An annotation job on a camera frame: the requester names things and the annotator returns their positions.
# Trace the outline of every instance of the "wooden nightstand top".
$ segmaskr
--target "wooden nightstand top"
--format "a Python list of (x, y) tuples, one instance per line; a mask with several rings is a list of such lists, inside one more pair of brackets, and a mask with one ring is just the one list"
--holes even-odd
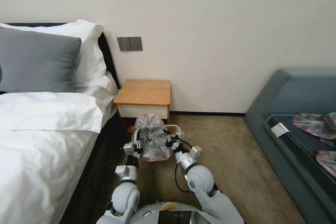
[(114, 103), (168, 106), (170, 104), (170, 81), (128, 79), (115, 97)]

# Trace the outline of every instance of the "garbage bag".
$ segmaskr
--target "garbage bag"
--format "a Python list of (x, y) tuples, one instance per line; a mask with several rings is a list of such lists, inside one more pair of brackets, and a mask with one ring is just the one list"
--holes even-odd
[(163, 132), (167, 127), (160, 117), (150, 113), (144, 114), (136, 119), (134, 128), (132, 142), (135, 143), (137, 135), (143, 148), (143, 159), (153, 162), (167, 160), (171, 156), (173, 151), (166, 146), (166, 135)]
[(316, 161), (331, 175), (336, 177), (336, 152), (320, 150), (317, 152)]
[(293, 116), (299, 129), (324, 139), (336, 139), (336, 113), (326, 115), (300, 113)]

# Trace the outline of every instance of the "baseboard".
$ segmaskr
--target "baseboard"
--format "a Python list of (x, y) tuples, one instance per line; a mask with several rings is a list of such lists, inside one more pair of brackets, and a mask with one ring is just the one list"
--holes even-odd
[(185, 116), (232, 116), (244, 117), (246, 113), (225, 113), (225, 112), (190, 112), (190, 111), (170, 111), (170, 115), (185, 115)]

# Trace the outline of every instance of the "beige carpet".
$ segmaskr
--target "beige carpet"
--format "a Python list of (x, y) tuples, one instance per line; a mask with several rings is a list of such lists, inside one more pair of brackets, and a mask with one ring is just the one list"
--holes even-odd
[[(231, 199), (247, 224), (305, 223), (242, 118), (175, 115), (170, 119), (171, 124), (185, 132), (187, 142), (203, 148), (200, 164), (212, 172), (217, 186)], [(124, 161), (122, 156), (118, 160), (110, 166), (101, 188), (106, 197), (119, 184), (114, 169)], [(158, 200), (199, 207), (193, 195), (182, 193), (175, 186), (175, 164), (173, 156), (165, 162), (140, 161), (140, 206)], [(186, 189), (181, 176), (178, 181)], [(105, 208), (106, 203), (97, 201), (90, 223), (96, 223)]]

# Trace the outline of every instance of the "screen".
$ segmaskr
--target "screen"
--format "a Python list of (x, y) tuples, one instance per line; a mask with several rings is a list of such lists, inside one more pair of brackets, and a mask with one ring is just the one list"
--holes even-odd
[(197, 211), (160, 211), (158, 224), (211, 224)]

